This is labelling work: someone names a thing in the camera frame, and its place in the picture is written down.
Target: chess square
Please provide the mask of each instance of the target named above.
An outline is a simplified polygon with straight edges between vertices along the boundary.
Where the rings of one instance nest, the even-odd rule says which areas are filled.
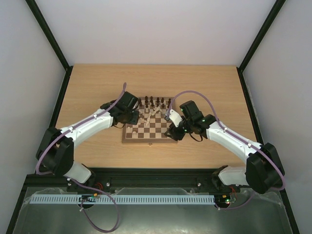
[[[156,138],[161,138],[161,133],[155,133]]]

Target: black metal frame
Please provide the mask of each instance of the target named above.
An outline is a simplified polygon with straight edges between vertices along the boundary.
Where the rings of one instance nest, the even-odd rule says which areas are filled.
[[[57,99],[57,103],[54,108],[54,112],[51,118],[50,127],[55,126],[59,112],[62,106],[62,102],[65,96],[66,88],[69,82],[69,78],[73,67],[69,66],[67,63],[57,41],[55,40],[51,30],[48,27],[41,11],[39,10],[36,2],[34,0],[25,0],[29,5],[31,11],[33,12],[36,20],[38,21],[40,27],[44,31],[47,39],[49,40],[52,48],[54,49],[57,57],[62,63],[66,74],[64,81]],[[237,73],[242,86],[248,111],[253,125],[253,130],[258,142],[263,143],[259,125],[255,116],[254,108],[247,90],[246,82],[243,76],[243,71],[257,50],[259,44],[264,38],[269,27],[273,23],[278,12],[282,8],[286,0],[277,0],[272,7],[269,15],[264,21],[259,33],[257,34],[255,40],[253,41],[250,49],[248,50],[245,58],[243,59],[239,68],[237,68]],[[122,188],[122,187],[179,187],[185,189],[197,189],[196,192],[211,192],[212,194],[218,194],[217,191],[212,191],[211,185],[207,182],[206,178],[211,176],[212,171],[215,169],[112,169],[112,168],[93,168],[94,172],[99,175],[99,177],[110,182],[111,187],[109,191]],[[24,182],[23,188],[19,195],[16,207],[14,209],[9,227],[7,229],[7,234],[11,234],[14,230],[15,223],[17,221],[20,208],[22,206],[26,190],[28,187],[67,187],[67,181],[65,178],[57,178],[51,175],[38,176],[38,175],[28,175]],[[286,212],[290,221],[292,232],[294,234],[299,233],[298,226],[296,224],[292,208],[290,206],[287,194],[285,190],[280,191],[283,203],[286,207]]]

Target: chessboard border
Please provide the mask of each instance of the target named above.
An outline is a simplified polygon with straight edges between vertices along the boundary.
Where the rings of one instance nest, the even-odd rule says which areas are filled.
[[[162,97],[165,99],[170,99],[172,100],[172,109],[176,108],[176,102],[173,99],[173,97]],[[127,132],[127,124],[123,126],[122,128],[122,136],[121,136],[121,143],[122,144],[177,144],[176,140],[173,140],[171,138],[149,138],[149,139],[144,139],[144,138],[126,138],[126,132]]]

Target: wire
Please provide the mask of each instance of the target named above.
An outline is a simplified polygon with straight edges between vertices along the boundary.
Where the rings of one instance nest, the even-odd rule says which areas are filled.
[[[230,195],[232,195],[232,194],[234,193],[235,198],[236,198],[236,200],[237,200],[237,194],[236,194],[235,189],[234,189],[232,186],[230,186],[230,188],[232,189],[232,192],[230,193]]]
[[[239,205],[239,206],[235,206],[235,207],[228,207],[228,208],[220,208],[216,203],[214,204],[218,209],[220,210],[224,210],[224,211],[227,211],[227,210],[235,210],[235,209],[238,209],[238,208],[241,208],[243,206],[246,206],[251,200],[252,198],[255,196],[255,192],[253,191],[251,196],[248,198],[247,201],[245,201],[243,204]]]
[[[101,229],[99,228],[98,226],[96,226],[92,221],[91,219],[89,218],[89,216],[87,215],[87,213],[85,212],[84,208],[83,208],[83,203],[85,202],[85,199],[82,200],[81,204],[80,204],[80,211],[82,211],[84,213],[84,215],[87,217],[87,220],[88,222],[90,223],[90,225],[96,229],[97,231],[101,232],[101,233],[111,233],[113,231],[115,231],[118,227],[118,224],[119,224],[119,220],[120,220],[120,212],[119,212],[119,209],[118,209],[118,205],[116,204],[115,200],[106,192],[100,190],[100,189],[96,189],[96,188],[92,188],[92,187],[88,187],[88,186],[85,186],[85,185],[82,185],[80,184],[78,181],[74,180],[74,179],[71,179],[75,184],[77,184],[78,186],[84,188],[84,189],[90,189],[90,190],[94,190],[96,192],[99,192],[101,194],[104,194],[106,196],[108,196],[108,198],[113,202],[115,208],[116,208],[116,211],[117,211],[117,221],[116,221],[116,224],[114,225],[114,227],[111,229],[111,230],[104,230],[104,229]]]
[[[95,185],[97,185],[99,187],[99,189],[101,189],[101,190],[103,189],[103,185],[100,182],[96,183]]]
[[[195,137],[192,136],[192,134],[190,134],[191,138],[197,142],[202,142],[203,141],[203,137],[202,135],[200,135],[200,140],[197,140]]]
[[[122,88],[122,91],[121,91],[119,97],[115,100],[115,102],[114,102],[110,107],[108,107],[106,110],[102,111],[102,112],[99,113],[98,115],[92,115],[91,117],[89,117],[89,118],[87,118],[87,119],[85,119],[85,120],[83,120],[83,121],[77,123],[76,125],[74,125],[74,126],[72,127],[72,130],[76,129],[77,127],[79,127],[79,126],[81,126],[81,125],[83,125],[83,124],[85,124],[85,123],[87,123],[87,122],[89,122],[89,121],[91,121],[91,120],[93,120],[93,119],[99,117],[99,116],[102,116],[103,114],[105,114],[106,112],[108,112],[109,110],[111,110],[111,109],[117,104],[117,102],[121,99],[122,95],[124,94],[124,92],[125,92],[125,90],[126,90],[126,87],[127,87],[127,83],[125,82],[125,83],[123,84],[123,88]],[[46,174],[52,173],[52,172],[41,172],[41,171],[39,170],[39,167],[40,167],[40,165],[41,165],[41,163],[42,163],[44,157],[45,157],[46,154],[49,152],[49,150],[50,150],[63,136],[65,136],[66,134],[68,134],[68,133],[70,133],[70,132],[71,132],[71,130],[68,129],[67,131],[65,131],[64,133],[62,133],[61,135],[59,135],[59,136],[58,136],[57,138],[55,138],[55,140],[53,140],[53,141],[50,143],[50,145],[43,151],[41,157],[38,159],[38,162],[37,162],[37,164],[36,164],[36,173],[37,173],[38,175],[46,175]]]
[[[281,173],[281,171],[279,170],[279,168],[275,165],[275,163],[274,163],[263,151],[261,151],[260,149],[258,149],[258,148],[255,147],[254,145],[252,145],[251,143],[245,141],[245,140],[242,139],[241,137],[237,136],[235,133],[232,133],[232,132],[230,132],[229,130],[225,129],[225,126],[223,126],[222,123],[220,122],[220,120],[219,120],[219,118],[218,118],[218,116],[217,116],[217,114],[216,114],[216,112],[215,112],[215,109],[214,109],[212,103],[211,103],[211,102],[208,100],[208,98],[206,98],[203,94],[201,94],[201,93],[199,93],[199,92],[197,92],[197,91],[193,91],[193,90],[186,90],[186,91],[183,91],[183,92],[177,94],[177,95],[172,99],[172,101],[171,101],[171,103],[170,103],[170,106],[169,106],[169,109],[168,109],[168,111],[166,112],[166,116],[170,115],[170,110],[172,109],[172,104],[174,103],[174,100],[175,100],[178,96],[180,96],[180,95],[182,95],[182,94],[185,94],[185,93],[194,93],[194,94],[198,94],[198,95],[200,95],[202,98],[204,98],[204,99],[208,102],[208,104],[210,105],[210,108],[211,108],[211,110],[212,110],[212,112],[213,112],[213,114],[214,114],[214,117],[215,117],[215,119],[216,119],[218,125],[220,126],[220,128],[221,128],[224,132],[230,134],[231,136],[233,136],[234,138],[236,138],[237,140],[243,142],[243,143],[246,144],[246,145],[249,145],[249,144],[250,144],[249,147],[251,147],[251,148],[253,148],[254,150],[256,150],[257,152],[259,152],[259,153],[273,166],[273,168],[276,170],[276,172],[278,173],[279,177],[280,177],[281,180],[282,180],[282,186],[281,186],[280,188],[272,187],[272,189],[281,191],[281,190],[283,190],[283,189],[285,188],[285,186],[286,186],[285,178],[284,178],[283,174]]]
[[[121,127],[117,127],[117,125],[113,125],[113,127],[115,127],[115,128],[123,128],[125,125],[126,124],[124,123],[123,126],[121,126]]]

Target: chessboard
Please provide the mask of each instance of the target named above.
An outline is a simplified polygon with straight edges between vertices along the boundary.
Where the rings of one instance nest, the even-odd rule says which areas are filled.
[[[165,113],[172,99],[172,97],[140,97],[137,108],[140,112],[138,124],[126,124],[123,127],[121,142],[149,145],[154,143],[176,144],[177,141],[164,135],[172,123],[171,120],[165,120]]]

